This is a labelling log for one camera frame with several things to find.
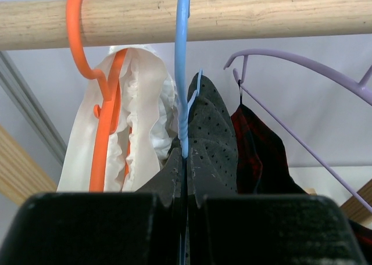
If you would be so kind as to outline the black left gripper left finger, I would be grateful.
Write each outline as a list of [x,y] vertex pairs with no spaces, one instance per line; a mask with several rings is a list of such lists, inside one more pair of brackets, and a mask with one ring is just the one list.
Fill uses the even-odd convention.
[[136,192],[28,198],[1,246],[2,264],[177,264],[180,150]]

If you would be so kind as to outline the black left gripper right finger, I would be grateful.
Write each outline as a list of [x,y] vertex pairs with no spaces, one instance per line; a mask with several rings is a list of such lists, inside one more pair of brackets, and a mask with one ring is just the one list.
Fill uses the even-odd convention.
[[238,195],[192,150],[188,162],[191,264],[366,264],[329,198]]

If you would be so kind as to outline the dark grey dotted skirt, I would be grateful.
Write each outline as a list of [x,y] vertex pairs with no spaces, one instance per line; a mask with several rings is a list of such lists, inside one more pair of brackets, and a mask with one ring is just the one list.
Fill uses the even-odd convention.
[[191,96],[200,83],[199,95],[189,111],[189,161],[192,174],[210,178],[208,185],[237,193],[238,149],[235,130],[223,99],[206,76],[196,74],[189,86]]

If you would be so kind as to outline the light blue wire hanger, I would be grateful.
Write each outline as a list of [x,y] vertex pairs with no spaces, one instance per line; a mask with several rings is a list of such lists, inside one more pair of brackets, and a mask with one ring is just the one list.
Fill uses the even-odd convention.
[[176,35],[174,42],[174,75],[178,94],[178,138],[181,145],[181,203],[180,203],[180,251],[179,263],[186,263],[187,244],[187,157],[188,140],[188,101],[185,80],[186,51],[188,37],[188,18],[190,0],[177,0]]

